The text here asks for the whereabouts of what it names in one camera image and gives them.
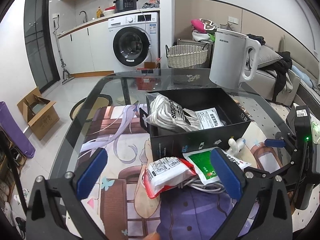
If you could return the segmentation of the yellow bottle on counter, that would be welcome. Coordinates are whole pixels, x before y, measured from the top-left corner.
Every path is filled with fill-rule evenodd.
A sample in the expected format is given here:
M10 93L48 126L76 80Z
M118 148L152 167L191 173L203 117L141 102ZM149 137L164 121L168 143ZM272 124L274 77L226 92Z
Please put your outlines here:
M97 18L100 18L101 16L103 16L103 11L101 10L101 7L98 7L98 10L96 12L96 16L97 16Z

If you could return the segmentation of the white woven basket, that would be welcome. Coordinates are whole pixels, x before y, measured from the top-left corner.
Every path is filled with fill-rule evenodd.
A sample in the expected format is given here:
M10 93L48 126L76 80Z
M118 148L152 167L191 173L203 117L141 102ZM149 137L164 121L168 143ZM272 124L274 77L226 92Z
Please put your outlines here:
M206 46L180 44L165 46L165 55L170 68L201 68L207 61Z

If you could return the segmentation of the black cardboard storage box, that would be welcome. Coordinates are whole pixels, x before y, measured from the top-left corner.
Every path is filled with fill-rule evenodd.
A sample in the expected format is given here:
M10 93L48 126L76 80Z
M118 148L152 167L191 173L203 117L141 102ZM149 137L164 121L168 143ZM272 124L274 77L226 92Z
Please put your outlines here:
M155 160L215 146L226 150L228 140L241 138L251 122L221 88L148 92L139 114Z

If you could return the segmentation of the dark glass door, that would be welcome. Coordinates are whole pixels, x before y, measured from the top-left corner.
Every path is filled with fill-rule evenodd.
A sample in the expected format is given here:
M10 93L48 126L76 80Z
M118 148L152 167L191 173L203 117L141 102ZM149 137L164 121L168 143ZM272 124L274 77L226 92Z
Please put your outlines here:
M25 0L24 40L31 73L40 92L60 80L49 25L49 0Z

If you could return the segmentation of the chrome kitchen faucet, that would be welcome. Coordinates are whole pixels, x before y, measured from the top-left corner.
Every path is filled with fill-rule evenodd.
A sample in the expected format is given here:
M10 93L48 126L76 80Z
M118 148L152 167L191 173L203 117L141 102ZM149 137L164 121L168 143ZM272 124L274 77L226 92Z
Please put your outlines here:
M88 22L87 12L82 10L82 11L79 12L79 16L81 16L81 15L83 16L83 19L82 19L83 23L87 23Z

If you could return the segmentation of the red white soft packet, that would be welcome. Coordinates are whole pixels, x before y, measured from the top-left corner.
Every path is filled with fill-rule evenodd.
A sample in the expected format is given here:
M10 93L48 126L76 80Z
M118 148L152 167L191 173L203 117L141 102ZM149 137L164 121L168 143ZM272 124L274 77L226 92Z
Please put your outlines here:
M178 157L164 157L150 163L144 172L143 185L150 199L177 187L180 183L196 176L194 167Z

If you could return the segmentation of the pile of colourful clothes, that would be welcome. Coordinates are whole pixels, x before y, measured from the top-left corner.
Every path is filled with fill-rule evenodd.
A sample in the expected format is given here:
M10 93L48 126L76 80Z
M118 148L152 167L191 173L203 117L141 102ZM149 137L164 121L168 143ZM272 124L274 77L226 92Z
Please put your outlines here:
M211 20L198 18L191 20L192 37L196 42L215 42L215 32L220 27L219 24Z

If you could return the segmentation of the black jacket on sofa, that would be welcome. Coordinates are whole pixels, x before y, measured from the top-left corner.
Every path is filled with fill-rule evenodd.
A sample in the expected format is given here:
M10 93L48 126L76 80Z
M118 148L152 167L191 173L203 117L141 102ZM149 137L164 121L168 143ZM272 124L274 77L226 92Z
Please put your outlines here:
M253 82L258 85L260 92L266 95L267 100L276 103L281 93L290 94L293 91L289 76L289 70L292 69L291 54L288 51L272 50L266 45L262 36L253 34L247 36L261 45L257 58L257 73Z

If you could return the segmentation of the white electric kettle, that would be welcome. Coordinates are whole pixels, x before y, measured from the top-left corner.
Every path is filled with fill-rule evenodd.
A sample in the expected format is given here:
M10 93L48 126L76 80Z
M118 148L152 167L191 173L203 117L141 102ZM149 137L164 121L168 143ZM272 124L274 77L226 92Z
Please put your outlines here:
M242 82L253 80L258 67L261 44L247 35L226 29L217 29L209 79L214 84L237 89ZM245 74L247 57L253 51L249 75Z

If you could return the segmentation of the green white medicine sachet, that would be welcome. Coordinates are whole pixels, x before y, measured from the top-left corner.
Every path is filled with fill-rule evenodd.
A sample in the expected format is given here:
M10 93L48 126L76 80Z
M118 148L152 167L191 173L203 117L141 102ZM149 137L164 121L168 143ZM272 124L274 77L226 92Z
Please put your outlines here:
M220 179L210 162L210 154L214 148L183 153L183 157L193 165L203 185L218 182Z

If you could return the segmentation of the white printed sachet in box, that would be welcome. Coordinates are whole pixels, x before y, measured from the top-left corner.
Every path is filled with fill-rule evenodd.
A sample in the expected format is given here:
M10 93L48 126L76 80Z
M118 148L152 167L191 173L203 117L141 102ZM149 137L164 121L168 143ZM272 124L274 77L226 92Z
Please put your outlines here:
M201 111L195 112L202 129L211 129L224 126L221 121L216 108L209 108Z

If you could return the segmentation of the white kitchen base cabinets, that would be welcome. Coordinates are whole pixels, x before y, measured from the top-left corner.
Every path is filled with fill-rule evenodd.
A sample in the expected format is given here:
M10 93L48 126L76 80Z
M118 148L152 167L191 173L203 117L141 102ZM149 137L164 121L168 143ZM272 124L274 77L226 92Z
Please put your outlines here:
M108 34L108 22L104 21L58 38L63 61L72 75L114 72L109 63L111 45Z

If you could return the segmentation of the white plush toy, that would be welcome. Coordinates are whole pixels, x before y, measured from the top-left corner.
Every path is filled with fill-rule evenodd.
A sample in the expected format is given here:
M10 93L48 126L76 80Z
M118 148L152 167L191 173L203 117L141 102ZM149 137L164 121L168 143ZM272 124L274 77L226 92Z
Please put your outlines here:
M228 144L229 149L227 150L227 153L233 157L237 157L241 150L244 148L246 140L244 138L239 138L237 140L230 138L228 140Z

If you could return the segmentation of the striped socks in plastic bag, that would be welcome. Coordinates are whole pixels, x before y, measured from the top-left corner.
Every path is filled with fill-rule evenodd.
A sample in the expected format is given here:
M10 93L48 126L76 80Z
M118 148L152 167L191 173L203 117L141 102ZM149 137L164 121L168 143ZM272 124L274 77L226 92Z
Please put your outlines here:
M144 120L153 126L170 131L193 132L202 129L197 114L160 93L146 96L149 102L148 116Z

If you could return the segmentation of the white front-load washing machine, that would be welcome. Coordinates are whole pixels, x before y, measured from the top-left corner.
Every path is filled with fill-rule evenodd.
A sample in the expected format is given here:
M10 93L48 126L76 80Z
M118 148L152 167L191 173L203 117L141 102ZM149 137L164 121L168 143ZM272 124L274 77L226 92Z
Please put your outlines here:
M108 20L108 35L108 64L115 73L156 67L160 52L158 12L112 18Z

